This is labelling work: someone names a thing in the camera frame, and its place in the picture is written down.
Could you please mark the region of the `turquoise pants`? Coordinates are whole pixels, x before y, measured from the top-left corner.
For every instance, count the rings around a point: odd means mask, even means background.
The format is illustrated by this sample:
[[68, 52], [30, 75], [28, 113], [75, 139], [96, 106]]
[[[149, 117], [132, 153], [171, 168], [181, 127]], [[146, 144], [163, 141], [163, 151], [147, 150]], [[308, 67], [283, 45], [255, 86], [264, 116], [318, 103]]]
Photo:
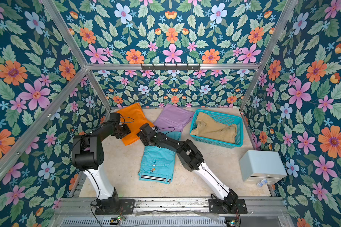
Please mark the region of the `turquoise pants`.
[[142, 157], [139, 180], [170, 184], [173, 180], [176, 153], [156, 146], [146, 146]]

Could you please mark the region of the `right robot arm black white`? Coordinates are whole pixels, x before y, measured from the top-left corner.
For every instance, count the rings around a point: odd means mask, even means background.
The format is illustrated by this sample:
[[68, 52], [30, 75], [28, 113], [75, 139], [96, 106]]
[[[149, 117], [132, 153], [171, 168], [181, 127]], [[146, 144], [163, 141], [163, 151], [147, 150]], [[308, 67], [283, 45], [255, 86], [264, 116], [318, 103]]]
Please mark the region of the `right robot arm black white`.
[[176, 153], [183, 167], [198, 175], [212, 189], [211, 198], [224, 212], [231, 213], [237, 210], [238, 195], [211, 171], [191, 140], [172, 139], [163, 132], [157, 132], [149, 124], [142, 125], [137, 136], [145, 146], [166, 148]]

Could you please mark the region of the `khaki pants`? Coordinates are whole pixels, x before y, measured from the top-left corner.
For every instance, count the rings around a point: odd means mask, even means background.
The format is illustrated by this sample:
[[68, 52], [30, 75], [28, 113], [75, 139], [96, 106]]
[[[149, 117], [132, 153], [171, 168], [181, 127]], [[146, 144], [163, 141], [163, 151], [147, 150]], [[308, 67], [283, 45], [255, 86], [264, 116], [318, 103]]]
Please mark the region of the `khaki pants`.
[[196, 125], [196, 128], [190, 132], [190, 135], [235, 144], [235, 138], [237, 136], [236, 124], [222, 124], [216, 122], [206, 113], [199, 113], [196, 119]]

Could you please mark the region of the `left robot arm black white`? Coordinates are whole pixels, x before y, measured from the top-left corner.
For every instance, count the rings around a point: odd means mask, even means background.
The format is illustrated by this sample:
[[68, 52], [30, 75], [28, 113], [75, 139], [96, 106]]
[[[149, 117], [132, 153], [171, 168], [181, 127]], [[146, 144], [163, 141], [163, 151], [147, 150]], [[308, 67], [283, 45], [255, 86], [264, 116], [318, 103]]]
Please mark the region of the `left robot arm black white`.
[[90, 180], [96, 192], [91, 206], [99, 214], [115, 214], [120, 211], [120, 199], [111, 185], [103, 168], [105, 160], [102, 142], [109, 136], [121, 140], [130, 134], [127, 124], [119, 113], [110, 113], [106, 122], [84, 135], [75, 136], [71, 155], [72, 165], [82, 171]]

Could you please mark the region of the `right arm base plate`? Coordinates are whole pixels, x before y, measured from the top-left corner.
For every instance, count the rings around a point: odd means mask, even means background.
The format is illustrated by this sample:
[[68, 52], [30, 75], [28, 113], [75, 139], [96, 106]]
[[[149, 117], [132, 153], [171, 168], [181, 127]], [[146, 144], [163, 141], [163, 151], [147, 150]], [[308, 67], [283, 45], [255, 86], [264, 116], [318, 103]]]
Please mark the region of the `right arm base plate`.
[[216, 214], [247, 214], [247, 206], [244, 199], [238, 199], [235, 204], [227, 204], [218, 199], [208, 199], [209, 212]]

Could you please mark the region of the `orange pants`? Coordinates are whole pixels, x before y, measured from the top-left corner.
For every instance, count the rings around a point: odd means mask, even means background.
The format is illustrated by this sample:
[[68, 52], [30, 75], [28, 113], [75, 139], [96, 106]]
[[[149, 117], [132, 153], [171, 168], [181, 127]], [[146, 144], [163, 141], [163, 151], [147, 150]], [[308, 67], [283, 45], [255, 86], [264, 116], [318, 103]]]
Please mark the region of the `orange pants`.
[[146, 118], [139, 103], [120, 109], [117, 113], [124, 117], [124, 120], [131, 131], [129, 135], [122, 139], [125, 146], [131, 145], [139, 140], [137, 134], [140, 132], [140, 127], [144, 124], [149, 124], [151, 127], [154, 127], [154, 124]]

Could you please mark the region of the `purple pants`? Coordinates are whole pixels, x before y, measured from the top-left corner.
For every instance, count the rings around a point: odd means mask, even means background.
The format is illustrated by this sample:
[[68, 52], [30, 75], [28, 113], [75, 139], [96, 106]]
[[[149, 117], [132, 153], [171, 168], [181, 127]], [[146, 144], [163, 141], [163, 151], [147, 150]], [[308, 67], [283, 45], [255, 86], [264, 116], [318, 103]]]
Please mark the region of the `purple pants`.
[[167, 104], [159, 117], [154, 121], [158, 129], [172, 129], [182, 132], [185, 126], [192, 121], [195, 112]]

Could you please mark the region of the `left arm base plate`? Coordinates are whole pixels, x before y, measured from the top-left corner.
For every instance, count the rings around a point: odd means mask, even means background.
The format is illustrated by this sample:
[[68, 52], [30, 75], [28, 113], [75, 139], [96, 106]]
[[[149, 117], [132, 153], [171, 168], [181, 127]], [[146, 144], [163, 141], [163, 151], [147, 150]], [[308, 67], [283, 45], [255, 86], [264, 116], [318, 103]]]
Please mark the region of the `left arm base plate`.
[[135, 207], [134, 199], [105, 199], [97, 200], [96, 215], [128, 215]]

